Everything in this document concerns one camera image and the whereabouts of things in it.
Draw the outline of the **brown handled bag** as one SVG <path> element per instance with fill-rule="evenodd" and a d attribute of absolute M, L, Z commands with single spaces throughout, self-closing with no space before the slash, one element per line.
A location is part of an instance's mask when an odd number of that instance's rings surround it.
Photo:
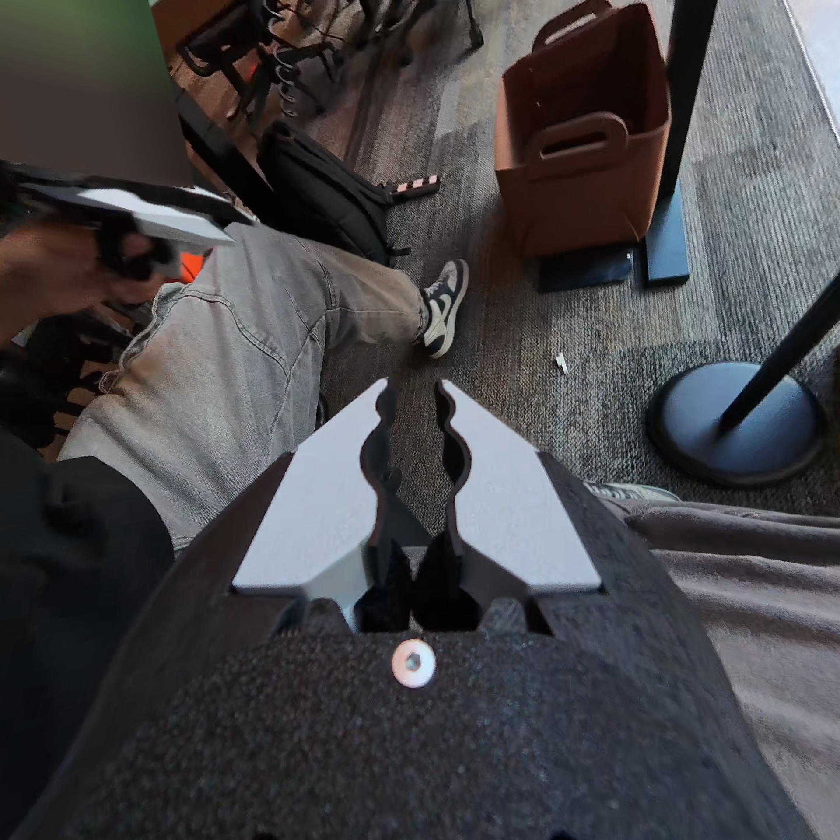
<path fill-rule="evenodd" d="M 516 255 L 639 242 L 671 119 L 646 3 L 580 2 L 548 21 L 498 88 L 495 173 Z"/>

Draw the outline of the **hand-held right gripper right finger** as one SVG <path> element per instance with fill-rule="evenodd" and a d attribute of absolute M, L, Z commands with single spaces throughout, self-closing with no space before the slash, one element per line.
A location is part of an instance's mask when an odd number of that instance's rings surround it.
<path fill-rule="evenodd" d="M 446 527 L 470 596 L 591 593 L 602 578 L 541 453 L 453 382 L 435 384 Z"/>

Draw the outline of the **black backpack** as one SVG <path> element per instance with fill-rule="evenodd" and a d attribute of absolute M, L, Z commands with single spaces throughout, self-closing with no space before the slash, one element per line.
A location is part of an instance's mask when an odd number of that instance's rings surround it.
<path fill-rule="evenodd" d="M 386 267 L 410 254 L 388 234 L 396 184 L 369 182 L 283 119 L 262 133 L 257 164 L 275 196 L 268 226 Z"/>

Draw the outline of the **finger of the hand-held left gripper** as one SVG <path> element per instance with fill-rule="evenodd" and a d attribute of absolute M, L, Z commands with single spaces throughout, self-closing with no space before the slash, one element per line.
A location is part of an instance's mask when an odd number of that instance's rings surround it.
<path fill-rule="evenodd" d="M 133 229 L 146 237 L 205 249 L 234 242 L 223 226 L 210 217 L 181 206 L 152 202 L 130 190 L 79 187 L 76 194 L 84 207 L 116 211 L 127 217 Z"/>

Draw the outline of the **person's leg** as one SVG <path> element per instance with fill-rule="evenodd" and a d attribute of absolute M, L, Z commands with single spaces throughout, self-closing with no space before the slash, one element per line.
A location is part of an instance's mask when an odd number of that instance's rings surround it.
<path fill-rule="evenodd" d="M 695 605 L 765 760 L 839 838 L 839 520 L 603 499 Z"/>
<path fill-rule="evenodd" d="M 59 453 L 131 480 L 177 551 L 312 434 L 327 352 L 411 344 L 426 320 L 400 270 L 267 227 L 227 233 L 192 284 L 159 291 Z"/>

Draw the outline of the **person's right leg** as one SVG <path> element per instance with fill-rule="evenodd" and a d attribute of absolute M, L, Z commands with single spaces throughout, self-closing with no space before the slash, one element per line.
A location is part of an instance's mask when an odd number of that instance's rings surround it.
<path fill-rule="evenodd" d="M 839 838 L 839 520 L 603 499 L 695 605 L 765 760 Z"/>

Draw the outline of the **person's shoe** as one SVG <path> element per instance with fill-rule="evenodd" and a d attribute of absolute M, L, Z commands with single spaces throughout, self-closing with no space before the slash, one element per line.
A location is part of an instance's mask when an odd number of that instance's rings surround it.
<path fill-rule="evenodd" d="M 628 501 L 655 504 L 681 502 L 673 492 L 655 486 L 589 480 L 584 480 L 583 485 L 592 495 L 614 504 Z"/>
<path fill-rule="evenodd" d="M 417 343 L 431 360 L 443 358 L 455 339 L 459 310 L 469 288 L 469 267 L 464 259 L 444 264 L 438 278 L 423 289 L 426 320 Z"/>

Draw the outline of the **black table foot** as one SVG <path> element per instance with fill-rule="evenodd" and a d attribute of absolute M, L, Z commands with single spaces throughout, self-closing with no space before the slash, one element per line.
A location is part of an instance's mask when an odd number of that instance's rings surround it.
<path fill-rule="evenodd" d="M 548 294 L 622 283 L 634 274 L 635 247 L 609 245 L 541 257 L 537 289 Z"/>

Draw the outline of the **person's left leg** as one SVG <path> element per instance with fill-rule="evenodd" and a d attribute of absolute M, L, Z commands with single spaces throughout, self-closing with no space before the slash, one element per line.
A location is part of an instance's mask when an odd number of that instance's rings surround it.
<path fill-rule="evenodd" d="M 177 551 L 312 434 L 327 352 L 411 344 L 426 320 L 400 270 L 267 227 L 227 233 L 192 284 L 159 291 L 59 453 L 131 480 Z"/>

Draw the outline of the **person's right shoe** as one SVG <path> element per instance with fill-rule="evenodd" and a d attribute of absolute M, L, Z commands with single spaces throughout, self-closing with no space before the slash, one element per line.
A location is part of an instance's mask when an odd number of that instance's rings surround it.
<path fill-rule="evenodd" d="M 628 501 L 655 504 L 681 502 L 673 492 L 655 486 L 589 480 L 584 480 L 583 485 L 592 495 L 614 504 Z"/>

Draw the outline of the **person's left shoe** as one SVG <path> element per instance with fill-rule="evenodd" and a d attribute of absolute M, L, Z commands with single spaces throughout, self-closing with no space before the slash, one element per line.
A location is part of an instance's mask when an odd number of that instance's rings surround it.
<path fill-rule="evenodd" d="M 459 310 L 469 288 L 469 267 L 464 259 L 444 264 L 438 278 L 423 289 L 426 320 L 417 343 L 431 360 L 443 358 L 455 339 Z"/>

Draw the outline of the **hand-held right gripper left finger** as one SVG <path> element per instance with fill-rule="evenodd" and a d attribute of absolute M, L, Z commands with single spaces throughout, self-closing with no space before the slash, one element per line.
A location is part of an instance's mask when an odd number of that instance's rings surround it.
<path fill-rule="evenodd" d="M 384 476 L 395 414 L 395 388 L 382 378 L 297 448 L 234 592 L 329 600 L 359 630 L 357 603 L 384 586 L 391 560 Z"/>

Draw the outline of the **black round-base pole stand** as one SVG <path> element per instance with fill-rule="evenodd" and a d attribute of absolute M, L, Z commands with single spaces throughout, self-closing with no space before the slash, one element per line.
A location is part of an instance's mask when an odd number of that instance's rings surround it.
<path fill-rule="evenodd" d="M 839 320 L 839 276 L 761 364 L 721 361 L 671 377 L 645 414 L 660 457 L 714 487 L 750 489 L 800 475 L 820 454 L 827 414 L 791 371 Z"/>

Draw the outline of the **black table leg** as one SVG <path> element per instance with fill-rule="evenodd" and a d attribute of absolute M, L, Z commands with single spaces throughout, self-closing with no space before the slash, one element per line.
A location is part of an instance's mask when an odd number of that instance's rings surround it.
<path fill-rule="evenodd" d="M 681 286 L 690 277 L 686 212 L 679 170 L 704 68 L 717 1 L 675 1 L 666 70 L 671 126 L 651 227 L 644 241 L 644 287 Z"/>

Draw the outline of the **person's left hand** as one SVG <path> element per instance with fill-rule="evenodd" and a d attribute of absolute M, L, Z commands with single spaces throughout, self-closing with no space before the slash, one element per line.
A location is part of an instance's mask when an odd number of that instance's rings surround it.
<path fill-rule="evenodd" d="M 170 278 L 144 281 L 113 273 L 99 258 L 90 229 L 41 221 L 18 227 L 1 240 L 1 344 L 6 347 L 41 319 L 115 302 L 151 301 Z"/>

